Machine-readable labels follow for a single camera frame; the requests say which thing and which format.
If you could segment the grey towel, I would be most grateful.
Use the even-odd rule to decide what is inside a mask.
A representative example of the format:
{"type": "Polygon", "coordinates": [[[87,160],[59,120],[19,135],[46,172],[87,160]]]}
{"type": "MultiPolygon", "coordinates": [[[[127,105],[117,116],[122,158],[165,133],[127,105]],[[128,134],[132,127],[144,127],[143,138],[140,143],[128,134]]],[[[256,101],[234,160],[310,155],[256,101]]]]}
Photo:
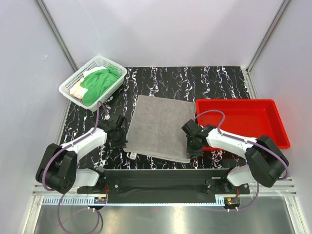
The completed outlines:
{"type": "Polygon", "coordinates": [[[125,152],[189,163],[181,127],[195,117],[195,104],[176,99],[138,96],[126,135],[125,152]]]}

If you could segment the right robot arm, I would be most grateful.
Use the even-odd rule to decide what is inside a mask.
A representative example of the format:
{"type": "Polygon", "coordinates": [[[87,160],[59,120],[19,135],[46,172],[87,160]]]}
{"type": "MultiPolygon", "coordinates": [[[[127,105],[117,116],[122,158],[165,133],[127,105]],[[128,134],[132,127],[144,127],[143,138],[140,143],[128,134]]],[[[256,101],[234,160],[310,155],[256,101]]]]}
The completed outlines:
{"type": "Polygon", "coordinates": [[[226,193],[233,193],[239,186],[257,182],[272,187],[276,181],[286,179],[289,162],[273,140],[262,135],[259,138],[243,137],[221,130],[214,125],[205,127],[190,119],[182,126],[187,137],[187,155],[201,156],[204,147],[218,148],[240,156],[246,165],[227,171],[221,181],[226,193]]]}

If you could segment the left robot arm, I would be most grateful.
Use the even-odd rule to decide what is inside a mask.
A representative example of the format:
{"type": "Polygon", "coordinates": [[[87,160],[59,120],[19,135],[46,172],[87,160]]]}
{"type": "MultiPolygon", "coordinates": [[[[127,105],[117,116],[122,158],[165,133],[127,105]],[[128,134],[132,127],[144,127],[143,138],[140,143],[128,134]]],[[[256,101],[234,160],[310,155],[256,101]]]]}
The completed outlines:
{"type": "Polygon", "coordinates": [[[111,143],[114,149],[126,146],[126,118],[112,115],[103,122],[97,121],[88,132],[68,143],[47,146],[37,170],[35,180],[48,191],[67,193],[74,187],[89,187],[94,193],[105,188],[104,175],[94,169],[78,169],[80,159],[95,148],[111,143]]]}

